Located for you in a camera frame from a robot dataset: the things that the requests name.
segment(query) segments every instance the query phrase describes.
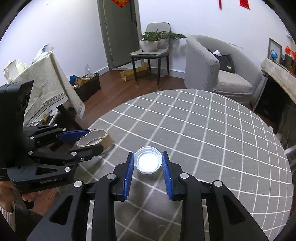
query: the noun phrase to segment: green leaves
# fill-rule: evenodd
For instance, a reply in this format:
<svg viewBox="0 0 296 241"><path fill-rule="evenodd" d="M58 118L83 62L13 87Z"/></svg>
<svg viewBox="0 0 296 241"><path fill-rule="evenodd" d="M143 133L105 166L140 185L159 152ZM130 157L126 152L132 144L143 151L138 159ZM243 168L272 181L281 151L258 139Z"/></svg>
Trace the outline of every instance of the green leaves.
<svg viewBox="0 0 296 241"><path fill-rule="evenodd" d="M158 32L158 30L156 30L155 32L151 31L151 32L145 32L142 35L142 40L143 41L159 41L161 39L175 39L175 40L179 40L179 39L185 39L187 38L185 35L183 34L176 34L172 31L161 31Z"/></svg>

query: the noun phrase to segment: chair leg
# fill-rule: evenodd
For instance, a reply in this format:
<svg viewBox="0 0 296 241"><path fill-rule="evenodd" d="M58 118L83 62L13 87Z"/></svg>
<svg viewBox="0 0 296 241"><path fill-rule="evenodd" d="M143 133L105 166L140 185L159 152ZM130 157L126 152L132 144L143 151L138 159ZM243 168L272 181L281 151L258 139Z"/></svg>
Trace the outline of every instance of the chair leg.
<svg viewBox="0 0 296 241"><path fill-rule="evenodd" d="M161 58L158 59L158 70L157 70L157 86L159 88L160 82L160 67L161 67Z"/></svg>
<svg viewBox="0 0 296 241"><path fill-rule="evenodd" d="M170 59L169 59L169 56L167 56L167 67L168 67L168 75L170 75Z"/></svg>
<svg viewBox="0 0 296 241"><path fill-rule="evenodd" d="M151 73L151 64L150 64L150 59L148 59L148 66L149 66L149 72Z"/></svg>
<svg viewBox="0 0 296 241"><path fill-rule="evenodd" d="M135 59L132 58L131 61L133 62L133 74L134 74L134 76L135 76L135 80L136 80L136 82L137 82L137 86L138 86L139 84L138 84L138 78L137 78L137 72L136 72Z"/></svg>

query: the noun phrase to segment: gray chair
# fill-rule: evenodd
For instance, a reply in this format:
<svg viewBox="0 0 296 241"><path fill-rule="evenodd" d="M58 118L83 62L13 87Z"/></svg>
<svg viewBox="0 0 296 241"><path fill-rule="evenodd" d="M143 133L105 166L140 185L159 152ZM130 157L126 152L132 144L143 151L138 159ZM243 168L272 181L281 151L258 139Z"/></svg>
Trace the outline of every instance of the gray chair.
<svg viewBox="0 0 296 241"><path fill-rule="evenodd" d="M218 59L210 52L231 54L235 74L219 70ZM223 41L201 35L187 38L185 86L212 91L241 104L250 103L263 74L242 52Z"/></svg>
<svg viewBox="0 0 296 241"><path fill-rule="evenodd" d="M170 25L168 23L150 23L148 24L146 28L146 32L150 31L170 31ZM170 54L170 49L169 49L169 44L165 48L158 48L154 52L144 52L141 49L135 52L130 53L130 57L133 62L133 72L135 75L135 79L138 85L138 78L136 74L136 65L135 65L135 60L137 59L142 59L142 58L147 58L148 59L148 65L149 65L149 71L151 72L151 64L150 64L150 59L158 59L158 71L157 71L157 85L159 86L160 82L160 67L161 67L161 59L163 57L167 57L167 68L168 68L168 74L170 74L170 64L169 64L169 54Z"/></svg>

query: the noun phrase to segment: blue gripper pad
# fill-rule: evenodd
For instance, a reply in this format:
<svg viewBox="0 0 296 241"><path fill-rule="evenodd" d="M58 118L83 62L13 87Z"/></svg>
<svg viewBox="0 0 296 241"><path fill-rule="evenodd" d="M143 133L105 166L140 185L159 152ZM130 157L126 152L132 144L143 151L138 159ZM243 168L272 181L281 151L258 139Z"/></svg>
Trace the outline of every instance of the blue gripper pad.
<svg viewBox="0 0 296 241"><path fill-rule="evenodd" d="M89 133L90 130L79 130L79 131L66 131L59 136L59 140L62 142L75 142L80 140L81 137Z"/></svg>
<svg viewBox="0 0 296 241"><path fill-rule="evenodd" d="M172 183L172 177L170 175L170 170L168 168L169 160L166 159L164 152L161 154L161 156L163 159L162 166L163 166L163 177L165 180L165 188L166 188L166 191L167 191L167 194L168 194L170 200L172 200L172 198L173 198L173 183Z"/></svg>
<svg viewBox="0 0 296 241"><path fill-rule="evenodd" d="M133 168L134 168L134 157L135 157L135 154L132 153L131 158L129 160L128 168L126 171L126 176L124 177L124 190L123 190L124 200L128 198L129 191L131 188L131 179L133 177Z"/></svg>

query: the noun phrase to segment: brand logo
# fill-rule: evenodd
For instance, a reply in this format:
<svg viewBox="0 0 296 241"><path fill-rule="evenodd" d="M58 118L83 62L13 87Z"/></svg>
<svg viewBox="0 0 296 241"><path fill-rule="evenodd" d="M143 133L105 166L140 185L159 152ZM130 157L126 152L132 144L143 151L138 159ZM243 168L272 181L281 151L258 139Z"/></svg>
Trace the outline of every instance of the brand logo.
<svg viewBox="0 0 296 241"><path fill-rule="evenodd" d="M59 181L59 180L62 180L62 178L59 177L59 178L55 178L55 179L49 179L49 180L46 180L46 181L41 181L40 184L51 183L51 182L55 182L55 181Z"/></svg>

